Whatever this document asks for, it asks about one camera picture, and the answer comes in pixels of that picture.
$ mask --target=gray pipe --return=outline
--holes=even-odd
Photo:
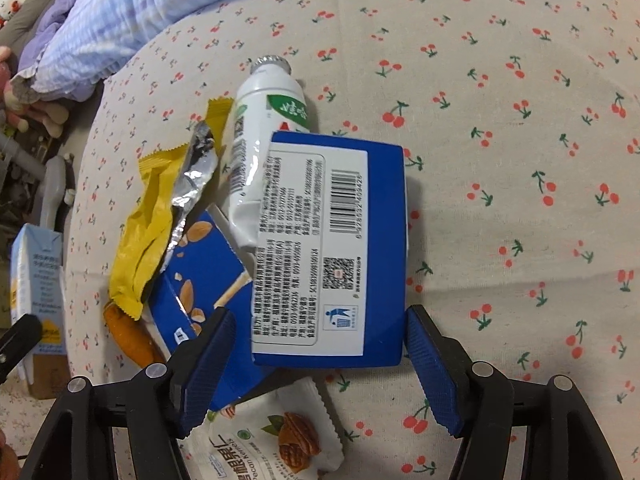
[[[56,215],[60,203],[65,197],[66,163],[60,155],[47,161],[47,177],[38,188],[42,197],[42,211],[40,212],[40,227],[56,229]]]
[[[39,182],[44,180],[46,172],[44,165],[27,153],[15,140],[7,137],[2,132],[0,132],[0,151],[2,151],[9,160],[12,160],[15,164],[23,168],[24,171],[33,175]]]

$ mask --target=pecan illustration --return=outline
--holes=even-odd
[[[280,458],[294,474],[309,467],[310,456],[295,444],[280,446]]]
[[[316,429],[309,420],[297,413],[284,414],[278,445],[282,461],[294,473],[308,468],[310,457],[321,451]]]

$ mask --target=stuffed toy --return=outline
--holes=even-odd
[[[4,95],[6,122],[22,133],[29,129],[28,117],[42,123],[49,135],[57,139],[62,135],[62,125],[69,118],[69,112],[60,104],[36,101],[24,105],[14,96],[11,86],[11,71],[6,60],[11,56],[8,46],[0,46],[0,91]]]
[[[4,431],[0,430],[0,480],[18,480],[20,463],[15,451],[7,446]]]
[[[5,0],[0,4],[0,28],[20,10],[22,4],[18,0]]]

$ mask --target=cherry print fabric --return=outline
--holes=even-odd
[[[509,377],[569,375],[624,478],[640,478],[639,4],[226,0],[168,28],[107,81],[84,152],[66,266],[73,373],[136,371],[101,313],[142,192],[137,160],[186,142],[209,98],[279,54],[318,131],[404,147],[407,304]],[[346,443],[332,478],[448,478],[458,443],[408,359],[319,377]],[[514,431],[510,480],[523,444]]]

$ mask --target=blue checkered blanket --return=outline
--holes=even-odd
[[[47,100],[88,99],[162,30],[219,0],[76,0],[36,61],[18,75]]]

